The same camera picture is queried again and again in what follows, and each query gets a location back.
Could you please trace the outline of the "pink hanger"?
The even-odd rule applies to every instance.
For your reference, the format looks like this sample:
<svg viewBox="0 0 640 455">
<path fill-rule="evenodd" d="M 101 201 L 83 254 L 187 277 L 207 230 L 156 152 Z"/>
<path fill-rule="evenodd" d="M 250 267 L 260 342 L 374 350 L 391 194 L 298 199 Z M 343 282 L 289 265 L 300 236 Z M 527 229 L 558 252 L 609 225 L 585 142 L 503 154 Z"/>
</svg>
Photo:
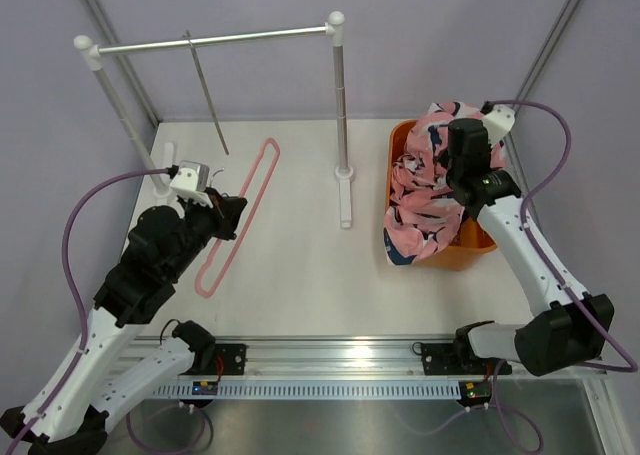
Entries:
<svg viewBox="0 0 640 455">
<path fill-rule="evenodd" d="M 263 160 L 265 159 L 266 155 L 271 155 L 271 158 L 268 167 L 266 168 L 266 171 L 259 183 L 257 192 L 253 196 L 246 198 L 249 189 L 252 185 L 254 185 L 255 178 L 258 175 L 260 167 L 263 165 Z M 262 142 L 259 152 L 252 162 L 252 165 L 250 166 L 248 174 L 245 177 L 244 183 L 240 190 L 240 197 L 245 199 L 246 204 L 243 207 L 238 223 L 236 224 L 236 236 L 231 241 L 231 248 L 228 251 L 226 259 L 222 263 L 218 274 L 212 280 L 212 283 L 210 285 L 206 285 L 206 277 L 209 271 L 213 268 L 216 256 L 218 255 L 219 250 L 222 246 L 222 241 L 216 240 L 211 250 L 209 251 L 204 263 L 201 265 L 196 274 L 194 290 L 195 293 L 201 298 L 210 299 L 214 296 L 214 294 L 218 291 L 220 285 L 222 284 L 229 269 L 231 268 L 233 262 L 235 261 L 239 249 L 242 247 L 249 229 L 252 226 L 257 211 L 261 206 L 262 200 L 267 192 L 272 177 L 280 161 L 280 156 L 281 148 L 279 143 L 272 137 L 266 138 Z"/>
</svg>

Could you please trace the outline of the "grey metal hanger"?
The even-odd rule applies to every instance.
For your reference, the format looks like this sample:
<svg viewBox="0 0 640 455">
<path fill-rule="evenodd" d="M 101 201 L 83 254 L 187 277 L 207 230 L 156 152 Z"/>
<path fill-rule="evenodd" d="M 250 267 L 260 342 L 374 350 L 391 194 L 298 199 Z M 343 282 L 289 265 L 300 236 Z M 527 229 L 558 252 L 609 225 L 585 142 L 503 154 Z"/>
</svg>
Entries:
<svg viewBox="0 0 640 455">
<path fill-rule="evenodd" d="M 205 101 L 206 101 L 206 104 L 207 104 L 207 107 L 208 107 L 208 110 L 209 110 L 209 114 L 210 114 L 211 120 L 214 123 L 214 127 L 215 127 L 216 133 L 218 135 L 220 144 L 222 146 L 223 152 L 224 152 L 224 154 L 226 156 L 229 156 L 230 155 L 230 151 L 229 151 L 228 145 L 226 143 L 226 140 L 224 138 L 224 134 L 223 134 L 221 126 L 220 126 L 220 122 L 219 122 L 219 119 L 218 119 L 218 116 L 217 116 L 217 113 L 216 113 L 214 102 L 213 102 L 213 99 L 211 97 L 211 93 L 210 93 L 209 88 L 208 88 L 206 77 L 205 77 L 205 74 L 204 74 L 204 71 L 203 71 L 203 68 L 202 68 L 202 65 L 201 65 L 197 50 L 196 50 L 195 45 L 193 44 L 193 41 L 192 41 L 191 32 L 188 29 L 185 30 L 184 37 L 189 43 L 189 50 L 190 50 L 191 57 L 192 57 L 192 60 L 193 60 L 193 63 L 194 63 L 194 67 L 195 67 L 195 70 L 196 70 L 196 73 L 197 73 L 197 76 L 198 76 L 198 79 L 199 79 L 199 82 L 200 82 L 200 85 L 201 85 L 201 88 L 202 88 L 202 91 L 203 91 L 203 94 L 204 94 L 204 98 L 205 98 Z"/>
</svg>

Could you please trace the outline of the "pink shark print shorts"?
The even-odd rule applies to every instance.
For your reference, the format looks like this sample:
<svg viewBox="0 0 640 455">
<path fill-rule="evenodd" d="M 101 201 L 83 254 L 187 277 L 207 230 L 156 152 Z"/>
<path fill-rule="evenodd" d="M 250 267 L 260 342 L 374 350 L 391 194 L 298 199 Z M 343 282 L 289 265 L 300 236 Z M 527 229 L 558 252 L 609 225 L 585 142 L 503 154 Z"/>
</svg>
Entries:
<svg viewBox="0 0 640 455">
<path fill-rule="evenodd" d="M 409 132 L 404 153 L 392 165 L 390 206 L 383 217 L 387 262 L 410 266 L 436 255 L 470 218 L 446 184 L 438 157 L 448 147 L 448 125 L 480 119 L 480 109 L 458 101 L 433 103 Z"/>
</svg>

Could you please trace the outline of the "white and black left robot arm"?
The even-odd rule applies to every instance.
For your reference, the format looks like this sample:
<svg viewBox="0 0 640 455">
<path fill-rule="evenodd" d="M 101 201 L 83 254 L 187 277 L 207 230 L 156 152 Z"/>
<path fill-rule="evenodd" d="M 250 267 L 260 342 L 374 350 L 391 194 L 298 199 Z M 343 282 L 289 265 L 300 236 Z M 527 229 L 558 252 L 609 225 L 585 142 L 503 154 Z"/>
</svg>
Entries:
<svg viewBox="0 0 640 455">
<path fill-rule="evenodd" d="M 96 454 L 115 426 L 160 385 L 178 375 L 222 368 L 214 336 L 188 320 L 136 366 L 107 378 L 209 241 L 235 239 L 246 199 L 212 188 L 205 195 L 207 206 L 183 200 L 182 213 L 160 206 L 140 215 L 94 298 L 86 335 L 37 397 L 2 414 L 2 429 L 29 443 L 30 453 Z"/>
</svg>

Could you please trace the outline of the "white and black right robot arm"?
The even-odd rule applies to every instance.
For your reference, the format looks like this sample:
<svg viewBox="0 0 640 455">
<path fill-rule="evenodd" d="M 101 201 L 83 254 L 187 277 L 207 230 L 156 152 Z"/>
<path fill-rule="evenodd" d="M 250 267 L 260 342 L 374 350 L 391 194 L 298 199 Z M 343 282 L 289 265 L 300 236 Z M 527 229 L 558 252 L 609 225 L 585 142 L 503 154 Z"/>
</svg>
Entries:
<svg viewBox="0 0 640 455">
<path fill-rule="evenodd" d="M 489 358 L 517 362 L 543 376 L 597 359 L 614 307 L 593 296 L 559 261 L 535 222 L 522 211 L 521 191 L 502 169 L 490 165 L 489 134 L 477 119 L 448 126 L 446 181 L 455 200 L 489 234 L 508 262 L 532 314 L 524 325 L 477 322 L 457 330 L 454 363 L 474 372 Z"/>
</svg>

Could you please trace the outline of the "silver clothes rack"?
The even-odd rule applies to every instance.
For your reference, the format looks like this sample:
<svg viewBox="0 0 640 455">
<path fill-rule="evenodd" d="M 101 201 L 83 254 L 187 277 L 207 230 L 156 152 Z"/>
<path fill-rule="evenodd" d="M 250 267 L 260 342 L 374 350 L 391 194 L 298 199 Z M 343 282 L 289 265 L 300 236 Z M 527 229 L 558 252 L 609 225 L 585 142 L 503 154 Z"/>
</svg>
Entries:
<svg viewBox="0 0 640 455">
<path fill-rule="evenodd" d="M 336 120 L 337 154 L 330 162 L 337 183 L 339 227 L 354 224 L 345 93 L 346 17 L 333 11 L 308 27 L 194 38 L 217 116 L 226 121 Z M 130 109 L 107 75 L 107 65 L 120 57 L 152 63 L 168 72 L 154 83 L 171 121 L 204 121 L 209 110 L 184 34 L 168 41 L 101 45 L 78 35 L 73 46 L 115 113 L 143 167 L 157 167 L 150 145 Z"/>
</svg>

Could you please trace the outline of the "orange plastic basket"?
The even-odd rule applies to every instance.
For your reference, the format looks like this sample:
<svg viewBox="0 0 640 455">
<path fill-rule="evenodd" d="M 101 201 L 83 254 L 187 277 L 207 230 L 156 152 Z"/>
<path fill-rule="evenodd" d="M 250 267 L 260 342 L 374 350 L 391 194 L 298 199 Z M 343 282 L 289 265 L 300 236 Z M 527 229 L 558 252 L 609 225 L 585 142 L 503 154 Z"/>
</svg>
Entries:
<svg viewBox="0 0 640 455">
<path fill-rule="evenodd" d="M 385 208 L 390 206 L 392 165 L 404 153 L 407 136 L 416 124 L 414 119 L 401 121 L 392 130 L 388 143 Z M 463 271 L 473 266 L 483 255 L 497 249 L 493 239 L 480 225 L 468 218 L 461 223 L 453 243 L 436 255 L 413 263 L 415 267 Z"/>
</svg>

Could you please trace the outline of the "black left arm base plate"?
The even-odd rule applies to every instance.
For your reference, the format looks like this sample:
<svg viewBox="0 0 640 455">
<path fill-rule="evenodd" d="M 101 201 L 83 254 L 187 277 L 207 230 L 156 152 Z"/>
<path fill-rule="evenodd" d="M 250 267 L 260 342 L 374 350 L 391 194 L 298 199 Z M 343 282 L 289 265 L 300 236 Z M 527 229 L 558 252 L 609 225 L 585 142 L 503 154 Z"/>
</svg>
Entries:
<svg viewBox="0 0 640 455">
<path fill-rule="evenodd" d="M 193 365 L 185 375 L 241 376 L 245 373 L 246 355 L 246 344 L 216 344 L 197 352 Z"/>
</svg>

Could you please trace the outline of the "aluminium front rail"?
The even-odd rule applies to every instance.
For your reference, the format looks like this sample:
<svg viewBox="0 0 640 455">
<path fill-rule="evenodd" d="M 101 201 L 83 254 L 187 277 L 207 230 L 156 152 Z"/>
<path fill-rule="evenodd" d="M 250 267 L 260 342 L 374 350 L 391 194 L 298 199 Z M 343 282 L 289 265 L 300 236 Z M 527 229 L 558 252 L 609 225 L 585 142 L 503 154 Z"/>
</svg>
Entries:
<svg viewBox="0 0 640 455">
<path fill-rule="evenodd" d="M 425 375 L 418 342 L 409 337 L 219 337 L 216 344 L 247 345 L 244 379 L 403 379 L 410 377 L 480 380 L 484 376 Z"/>
</svg>

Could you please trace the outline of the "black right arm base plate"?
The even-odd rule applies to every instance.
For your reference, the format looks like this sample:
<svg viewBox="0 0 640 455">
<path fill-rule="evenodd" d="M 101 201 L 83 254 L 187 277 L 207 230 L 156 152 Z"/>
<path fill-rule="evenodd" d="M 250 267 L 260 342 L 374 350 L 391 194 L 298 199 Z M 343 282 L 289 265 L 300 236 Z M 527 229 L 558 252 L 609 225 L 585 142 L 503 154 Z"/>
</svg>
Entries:
<svg viewBox="0 0 640 455">
<path fill-rule="evenodd" d="M 481 358 L 470 348 L 457 341 L 437 343 L 418 342 L 425 375 L 472 375 L 492 374 L 499 363 L 497 358 Z"/>
</svg>

